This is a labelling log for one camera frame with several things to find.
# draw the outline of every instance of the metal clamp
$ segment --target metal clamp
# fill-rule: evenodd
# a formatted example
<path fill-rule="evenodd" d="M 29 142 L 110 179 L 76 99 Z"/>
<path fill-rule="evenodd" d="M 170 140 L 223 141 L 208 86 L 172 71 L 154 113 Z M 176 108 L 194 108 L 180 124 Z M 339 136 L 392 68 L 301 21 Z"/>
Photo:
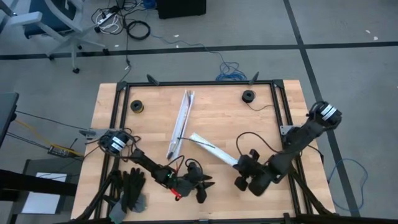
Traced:
<path fill-rule="evenodd" d="M 279 126 L 280 134 L 281 135 L 286 135 L 293 127 L 293 125 L 281 125 Z"/>

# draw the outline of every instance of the blue cable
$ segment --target blue cable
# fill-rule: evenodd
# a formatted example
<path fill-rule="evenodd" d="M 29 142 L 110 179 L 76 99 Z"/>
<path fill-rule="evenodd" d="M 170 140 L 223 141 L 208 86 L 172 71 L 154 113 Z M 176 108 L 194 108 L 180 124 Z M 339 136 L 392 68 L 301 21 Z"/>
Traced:
<path fill-rule="evenodd" d="M 362 197 L 362 199 L 361 199 L 361 204 L 359 205 L 358 209 L 352 209 L 352 210 L 350 210 L 350 209 L 348 209 L 348 208 L 343 208 L 342 206 L 340 206 L 339 204 L 337 204 L 337 202 L 335 202 L 334 200 L 333 200 L 333 203 L 334 203 L 338 208 L 340 208 L 340 209 L 342 209 L 342 210 L 344 210 L 344 211 L 347 211 L 347 212 L 357 212 L 357 211 L 361 210 L 362 207 L 363 207 L 363 205 L 365 204 L 365 202 L 364 202 L 364 197 L 363 197 L 363 187 L 365 186 L 365 183 L 366 183 L 366 181 L 367 181 L 367 179 L 368 179 L 368 171 L 365 169 L 364 166 L 362 166 L 358 161 L 356 161 L 356 160 L 354 160 L 354 159 L 342 159 L 342 160 L 338 161 L 338 163 L 336 163 L 335 167 L 334 167 L 333 170 L 331 171 L 331 174 L 330 174 L 330 176 L 329 176 L 329 178 L 328 178 L 328 183 L 330 183 L 330 180 L 331 180 L 331 178 L 333 177 L 333 174 L 335 173 L 336 168 L 337 168 L 343 161 L 351 161 L 351 162 L 356 163 L 357 165 L 359 165 L 359 166 L 363 169 L 363 171 L 364 171 L 364 173 L 365 173 L 365 179 L 363 180 L 363 183 L 361 184 L 361 197 Z"/>
<path fill-rule="evenodd" d="M 148 15 L 149 15 L 149 10 L 146 10 L 146 11 L 147 11 L 147 15 L 145 17 L 145 20 L 147 20 Z M 242 71 L 239 70 L 239 63 L 238 62 L 226 62 L 221 53 L 210 51 L 206 46 L 204 46 L 201 43 L 190 44 L 190 43 L 188 43 L 188 42 L 186 42 L 184 40 L 176 40 L 176 41 L 170 42 L 170 41 L 164 39 L 161 36 L 154 35 L 152 33 L 152 31 L 151 31 L 150 35 L 155 37 L 155 38 L 158 38 L 158 39 L 162 40 L 163 42 L 165 42 L 167 44 L 184 43 L 184 44 L 186 44 L 188 46 L 192 46 L 192 47 L 200 46 L 200 47 L 203 47 L 209 53 L 218 54 L 223 63 L 221 63 L 221 65 L 220 65 L 220 74 L 216 77 L 216 81 L 222 81 L 222 80 L 225 80 L 225 79 L 243 81 L 243 80 L 247 80 L 248 79 L 245 76 L 245 74 Z"/>
<path fill-rule="evenodd" d="M 156 0 L 143 0 L 144 8 L 153 9 L 156 7 Z"/>

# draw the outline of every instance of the black tape roll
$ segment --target black tape roll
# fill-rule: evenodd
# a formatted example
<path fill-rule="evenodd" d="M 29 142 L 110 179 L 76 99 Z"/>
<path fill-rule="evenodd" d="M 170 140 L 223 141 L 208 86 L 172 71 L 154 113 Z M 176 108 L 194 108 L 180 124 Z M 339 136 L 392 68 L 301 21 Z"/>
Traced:
<path fill-rule="evenodd" d="M 144 110 L 144 105 L 140 100 L 134 100 L 133 102 L 131 102 L 130 108 L 134 113 L 141 113 Z"/>
<path fill-rule="evenodd" d="M 256 97 L 256 94 L 254 94 L 254 92 L 251 91 L 251 90 L 246 90 L 246 91 L 244 91 L 243 94 L 242 94 L 242 100 L 243 100 L 245 103 L 251 103 L 251 102 L 253 102 L 253 100 L 254 100 L 255 97 Z"/>

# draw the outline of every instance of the white stick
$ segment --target white stick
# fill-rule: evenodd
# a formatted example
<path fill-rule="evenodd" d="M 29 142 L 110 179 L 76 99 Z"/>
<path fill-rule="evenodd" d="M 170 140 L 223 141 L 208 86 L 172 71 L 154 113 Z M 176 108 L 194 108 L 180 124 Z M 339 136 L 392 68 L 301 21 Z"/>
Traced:
<path fill-rule="evenodd" d="M 238 161 L 236 159 L 234 159 L 232 156 L 230 156 L 228 153 L 222 151 L 220 148 L 218 148 L 215 145 L 213 145 L 212 143 L 208 142 L 206 139 L 200 137 L 197 133 L 193 133 L 189 138 L 194 140 L 194 141 L 197 141 L 196 143 L 199 146 L 201 146 L 202 148 L 206 149 L 208 152 L 212 153 L 213 155 L 215 155 L 216 157 L 218 157 L 219 159 L 221 159 L 222 161 L 224 161 L 228 165 L 233 166 L 233 165 L 238 163 Z M 214 146 L 214 147 L 210 147 L 210 146 L 207 146 L 205 144 L 200 144 L 198 142 L 209 144 L 209 145 Z"/>

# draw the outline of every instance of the wooden table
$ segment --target wooden table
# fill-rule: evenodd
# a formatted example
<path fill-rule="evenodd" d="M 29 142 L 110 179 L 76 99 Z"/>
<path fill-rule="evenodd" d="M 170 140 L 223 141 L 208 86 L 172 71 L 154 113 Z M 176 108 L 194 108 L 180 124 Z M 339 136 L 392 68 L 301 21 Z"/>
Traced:
<path fill-rule="evenodd" d="M 307 107 L 298 80 L 285 80 L 285 91 L 290 106 L 294 124 L 305 122 Z M 107 129 L 111 119 L 115 83 L 101 84 L 96 100 L 92 128 Z M 126 128 L 131 128 L 134 135 L 142 140 L 138 147 L 158 164 L 167 164 L 165 155 L 174 129 L 175 119 L 180 108 L 185 90 L 195 91 L 195 101 L 188 120 L 185 137 L 197 133 L 212 144 L 218 146 L 236 159 L 239 153 L 236 149 L 236 137 L 245 131 L 253 131 L 261 135 L 274 149 L 282 145 L 277 126 L 276 115 L 272 106 L 261 111 L 251 110 L 241 100 L 244 90 L 256 92 L 256 99 L 251 103 L 253 108 L 262 108 L 272 104 L 270 87 L 266 85 L 216 85 L 216 86 L 143 86 L 131 88 L 129 104 L 132 100 L 141 100 L 145 106 L 141 114 L 127 110 Z M 116 127 L 121 117 L 123 96 L 119 101 Z M 279 100 L 281 113 L 282 101 Z M 239 140 L 243 153 L 256 149 L 260 156 L 259 162 L 264 162 L 272 151 L 253 135 L 245 135 Z M 86 154 L 91 152 L 96 144 L 88 145 Z M 174 195 L 155 183 L 146 172 L 147 181 L 143 193 L 147 197 L 147 208 L 142 213 L 129 212 L 125 220 L 199 220 L 199 219 L 232 219 L 232 218 L 279 218 L 287 212 L 295 216 L 289 181 L 284 178 L 279 184 L 270 184 L 260 197 L 254 196 L 249 190 L 242 192 L 234 186 L 238 172 L 217 157 L 206 152 L 194 142 L 185 141 L 180 154 L 185 158 L 195 158 L 202 166 L 204 173 L 213 177 L 215 185 L 207 189 L 208 197 L 203 204 L 196 202 L 194 190 L 188 197 L 179 202 Z M 72 218 L 79 216 L 98 190 L 104 154 L 97 150 L 90 154 L 82 165 L 80 181 L 73 206 Z M 303 168 L 308 186 L 317 198 L 330 211 L 334 212 L 329 187 L 319 154 L 309 147 L 303 151 Z M 130 170 L 139 167 L 133 162 L 121 161 L 120 170 Z M 301 191 L 298 190 L 300 205 L 304 210 Z M 103 206 L 105 216 L 106 202 Z"/>

